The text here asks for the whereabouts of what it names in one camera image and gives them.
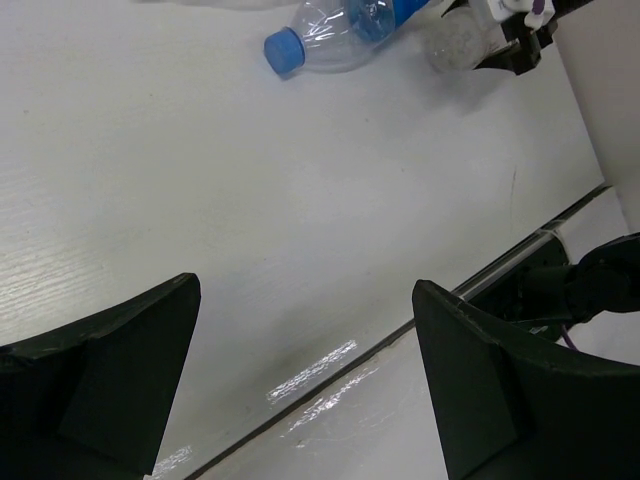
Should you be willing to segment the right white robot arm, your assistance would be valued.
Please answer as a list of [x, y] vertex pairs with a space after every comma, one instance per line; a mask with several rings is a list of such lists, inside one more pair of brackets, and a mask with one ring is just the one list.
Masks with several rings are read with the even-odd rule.
[[557, 231], [542, 231], [504, 257], [471, 304], [534, 334], [566, 333], [604, 311], [637, 312], [639, 235], [611, 240], [572, 264]]

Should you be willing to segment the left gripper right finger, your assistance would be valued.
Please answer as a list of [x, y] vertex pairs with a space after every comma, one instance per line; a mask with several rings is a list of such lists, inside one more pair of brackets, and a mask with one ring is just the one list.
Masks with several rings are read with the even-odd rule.
[[421, 280], [415, 327], [451, 479], [635, 479], [639, 369], [564, 348]]

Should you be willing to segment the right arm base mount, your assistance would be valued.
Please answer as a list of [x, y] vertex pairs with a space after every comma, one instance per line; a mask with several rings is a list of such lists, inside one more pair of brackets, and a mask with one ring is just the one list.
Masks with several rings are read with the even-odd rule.
[[556, 342], [571, 314], [564, 294], [571, 264], [558, 238], [532, 237], [491, 263], [458, 295], [474, 307]]

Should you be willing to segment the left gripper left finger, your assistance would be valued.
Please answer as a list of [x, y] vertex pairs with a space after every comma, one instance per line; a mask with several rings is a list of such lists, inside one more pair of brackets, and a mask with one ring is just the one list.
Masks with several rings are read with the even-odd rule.
[[193, 273], [1, 348], [4, 479], [152, 474], [201, 302]]

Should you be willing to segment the capless clear bottle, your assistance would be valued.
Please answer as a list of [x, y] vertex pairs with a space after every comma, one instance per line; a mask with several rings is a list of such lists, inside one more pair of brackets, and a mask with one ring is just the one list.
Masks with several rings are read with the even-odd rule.
[[488, 33], [469, 6], [454, 8], [436, 20], [426, 36], [427, 60], [438, 72], [475, 69], [489, 54]]

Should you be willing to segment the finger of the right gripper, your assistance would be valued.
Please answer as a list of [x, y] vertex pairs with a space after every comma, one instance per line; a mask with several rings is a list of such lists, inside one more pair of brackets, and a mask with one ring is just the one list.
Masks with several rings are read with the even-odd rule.
[[537, 31], [503, 29], [506, 46], [486, 56], [475, 70], [504, 70], [523, 75], [539, 64], [541, 51], [553, 43], [556, 30], [556, 27], [542, 27]]

